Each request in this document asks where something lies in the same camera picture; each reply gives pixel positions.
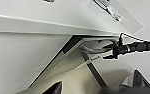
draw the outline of black cable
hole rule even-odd
[[[103,8],[96,0],[93,0],[98,6],[100,6],[103,10],[106,10],[105,8]]]
[[[135,38],[135,37],[130,36],[130,35],[127,35],[127,34],[125,34],[125,33],[121,33],[121,34],[120,34],[120,38],[122,38],[122,35],[125,35],[125,36],[130,37],[130,38],[135,39],[135,40],[144,41],[144,40],[142,40],[142,39]]]

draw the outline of white surface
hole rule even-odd
[[[70,37],[0,33],[0,94],[27,89]]]
[[[118,0],[144,28],[134,34],[135,37],[150,40],[150,0]],[[120,62],[137,68],[150,82],[150,52],[133,53],[119,57]]]
[[[0,20],[0,32],[49,34],[58,31],[60,33],[62,30],[62,34],[70,34],[70,32],[71,34],[92,34],[91,31],[95,33],[95,30],[98,30],[129,33],[122,24],[115,21],[92,0],[56,0],[54,3],[47,3],[43,0],[0,0],[0,17],[13,19],[13,21],[5,22],[4,19]],[[22,25],[18,25],[18,20],[15,19],[22,20]],[[78,29],[75,32],[74,29],[65,30],[63,27],[57,27],[56,29],[56,27],[50,27],[51,24],[91,30],[88,33],[83,29]]]

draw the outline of white cabinet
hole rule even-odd
[[[55,0],[54,3],[0,0],[0,32],[71,35],[128,33],[121,23],[92,0]]]

